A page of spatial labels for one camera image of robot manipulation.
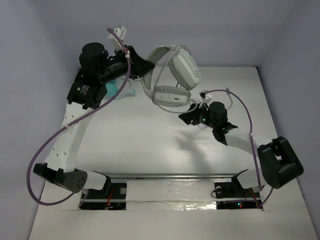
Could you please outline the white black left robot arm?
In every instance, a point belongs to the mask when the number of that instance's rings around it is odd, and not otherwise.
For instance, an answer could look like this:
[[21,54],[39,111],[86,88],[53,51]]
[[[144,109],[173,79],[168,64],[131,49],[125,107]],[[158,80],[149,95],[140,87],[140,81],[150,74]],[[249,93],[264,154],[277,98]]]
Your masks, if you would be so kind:
[[53,135],[55,143],[42,163],[31,164],[29,172],[72,193],[94,190],[100,197],[111,193],[110,177],[76,168],[77,154],[94,114],[104,105],[106,84],[119,78],[138,79],[155,65],[140,57],[132,46],[124,46],[109,56],[101,43],[88,43],[79,55],[80,70],[67,95],[61,129]]

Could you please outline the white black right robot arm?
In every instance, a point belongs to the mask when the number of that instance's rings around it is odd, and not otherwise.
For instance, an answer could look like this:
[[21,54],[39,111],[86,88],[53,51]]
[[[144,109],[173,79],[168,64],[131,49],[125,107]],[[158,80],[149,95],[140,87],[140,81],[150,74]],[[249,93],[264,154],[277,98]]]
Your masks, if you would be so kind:
[[254,137],[228,120],[228,111],[221,102],[210,105],[192,104],[195,110],[178,117],[187,125],[204,124],[212,129],[214,138],[225,146],[252,154],[259,160],[258,173],[263,185],[280,189],[304,173],[303,165],[289,141],[282,136],[274,139]]

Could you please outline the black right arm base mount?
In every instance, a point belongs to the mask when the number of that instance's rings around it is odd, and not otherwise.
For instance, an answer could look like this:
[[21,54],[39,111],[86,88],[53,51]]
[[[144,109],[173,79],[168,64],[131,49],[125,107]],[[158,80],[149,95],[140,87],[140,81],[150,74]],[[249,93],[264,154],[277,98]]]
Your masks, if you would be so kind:
[[243,188],[238,176],[246,170],[233,175],[229,182],[218,182],[214,184],[211,197],[216,199],[217,210],[240,210],[240,209],[261,209],[261,196],[252,188]]

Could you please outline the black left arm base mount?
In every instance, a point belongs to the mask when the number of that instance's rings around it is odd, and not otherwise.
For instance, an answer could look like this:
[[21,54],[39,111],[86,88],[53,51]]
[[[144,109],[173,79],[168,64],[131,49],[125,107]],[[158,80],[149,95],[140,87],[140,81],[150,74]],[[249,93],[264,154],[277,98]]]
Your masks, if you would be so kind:
[[101,190],[89,189],[82,192],[79,208],[81,210],[126,210],[127,182],[113,181],[110,176],[106,177],[106,183]]

